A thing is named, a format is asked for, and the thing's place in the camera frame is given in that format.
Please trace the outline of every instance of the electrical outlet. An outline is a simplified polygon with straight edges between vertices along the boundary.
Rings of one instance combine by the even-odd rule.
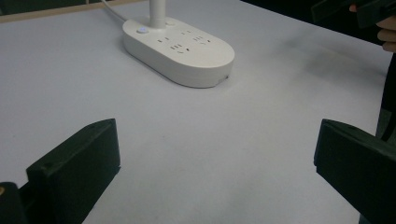
[[[122,28],[129,53],[180,85],[214,87],[231,74],[233,48],[182,21],[166,18],[165,28],[158,29],[149,18],[137,18]]]

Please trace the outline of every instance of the human hand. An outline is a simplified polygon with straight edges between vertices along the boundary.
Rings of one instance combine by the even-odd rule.
[[[356,12],[356,5],[351,5],[349,11]],[[382,49],[396,53],[396,16],[391,16],[376,25],[382,28],[377,35],[379,40],[385,42],[385,44],[382,45]]]

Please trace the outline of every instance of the white tabletop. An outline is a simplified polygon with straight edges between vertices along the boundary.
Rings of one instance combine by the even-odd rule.
[[[168,0],[233,46],[216,88],[130,56],[103,9],[0,24],[0,181],[73,133],[118,123],[121,170],[84,223],[358,223],[313,157],[322,119],[375,132],[391,54],[238,0]],[[115,7],[126,17],[149,3]]]

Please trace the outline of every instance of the power cord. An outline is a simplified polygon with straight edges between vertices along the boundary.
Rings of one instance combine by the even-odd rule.
[[[115,11],[111,5],[108,4],[106,0],[101,0],[103,4],[105,4],[106,8],[111,11],[115,16],[117,16],[122,21],[128,21],[124,16],[122,16],[119,12]]]

